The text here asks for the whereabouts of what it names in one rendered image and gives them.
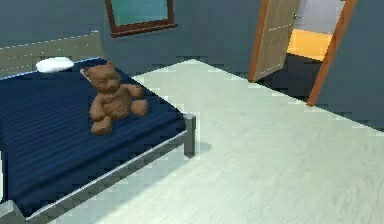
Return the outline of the white pillow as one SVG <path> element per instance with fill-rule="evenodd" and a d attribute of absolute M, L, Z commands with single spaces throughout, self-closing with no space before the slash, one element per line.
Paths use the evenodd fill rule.
<path fill-rule="evenodd" d="M 36 69 L 41 73 L 60 72 L 72 68 L 74 62 L 67 57 L 53 57 L 39 61 Z"/>

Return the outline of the brown teddy bear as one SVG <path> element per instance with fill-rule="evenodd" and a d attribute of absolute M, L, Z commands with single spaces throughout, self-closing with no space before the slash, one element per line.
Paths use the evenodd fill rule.
<path fill-rule="evenodd" d="M 94 135 L 108 135 L 115 120 L 125 119 L 130 114 L 139 117 L 147 114 L 148 102 L 143 99 L 143 88 L 140 85 L 123 84 L 113 62 L 85 67 L 82 74 L 97 90 L 89 110 L 93 121 L 91 132 Z"/>

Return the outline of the tan wooden room door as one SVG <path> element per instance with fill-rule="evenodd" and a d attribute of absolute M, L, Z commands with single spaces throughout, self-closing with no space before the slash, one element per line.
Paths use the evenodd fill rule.
<path fill-rule="evenodd" d="M 300 0 L 262 0 L 248 81 L 255 82 L 284 67 Z"/>

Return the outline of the window with brown frame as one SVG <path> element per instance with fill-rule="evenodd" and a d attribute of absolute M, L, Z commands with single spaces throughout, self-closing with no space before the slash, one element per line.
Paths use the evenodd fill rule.
<path fill-rule="evenodd" d="M 112 38 L 176 28 L 174 0 L 105 0 Z"/>

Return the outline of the blue bed with grey frame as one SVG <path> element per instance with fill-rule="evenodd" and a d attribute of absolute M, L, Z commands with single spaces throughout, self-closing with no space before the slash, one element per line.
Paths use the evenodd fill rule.
<path fill-rule="evenodd" d="M 36 69 L 53 57 L 74 66 Z M 105 62 L 98 31 L 0 48 L 0 224 L 48 224 L 178 146 L 194 156 L 195 115 L 150 90 L 143 92 L 146 116 L 92 134 L 97 91 L 82 70 Z"/>

